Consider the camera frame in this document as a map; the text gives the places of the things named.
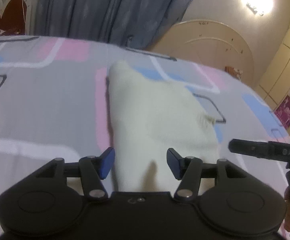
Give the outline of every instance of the blue curtain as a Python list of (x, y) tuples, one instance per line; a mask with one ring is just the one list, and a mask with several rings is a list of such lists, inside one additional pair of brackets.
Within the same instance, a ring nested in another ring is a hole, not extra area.
[(39, 0), (35, 35), (144, 49), (180, 21), (192, 0)]

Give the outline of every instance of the folded cloth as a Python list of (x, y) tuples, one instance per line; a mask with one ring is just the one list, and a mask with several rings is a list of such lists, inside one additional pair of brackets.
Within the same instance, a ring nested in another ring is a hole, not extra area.
[[(109, 106), (120, 191), (174, 193), (168, 148), (205, 163), (219, 159), (213, 118), (179, 82), (149, 80), (119, 61), (109, 70)], [(201, 191), (212, 186), (202, 181)]]

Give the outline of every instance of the purple floral picture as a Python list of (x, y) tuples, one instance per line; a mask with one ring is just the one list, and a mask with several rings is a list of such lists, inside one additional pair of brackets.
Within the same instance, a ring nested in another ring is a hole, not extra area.
[(284, 101), (275, 111), (275, 115), (281, 121), (285, 129), (290, 127), (290, 97), (286, 96)]

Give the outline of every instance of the curtain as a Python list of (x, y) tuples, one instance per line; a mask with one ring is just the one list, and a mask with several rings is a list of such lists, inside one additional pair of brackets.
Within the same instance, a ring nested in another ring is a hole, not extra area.
[(39, 0), (35, 35), (144, 49), (180, 21), (192, 0)]

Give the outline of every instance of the bed sheet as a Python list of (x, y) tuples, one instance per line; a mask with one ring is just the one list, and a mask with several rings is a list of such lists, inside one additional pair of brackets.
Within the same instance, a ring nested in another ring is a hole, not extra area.
[[(283, 195), (285, 163), (227, 148), (233, 138), (290, 143), (280, 121), (251, 88), (193, 62), (92, 41), (31, 36), (0, 37), (0, 193), (53, 158), (75, 162), (111, 146), (106, 76), (122, 59), (147, 78), (177, 80), (204, 96), (197, 100), (218, 119), (216, 106), (227, 120), (215, 125), (221, 157)], [(103, 182), (110, 194), (111, 176)]]

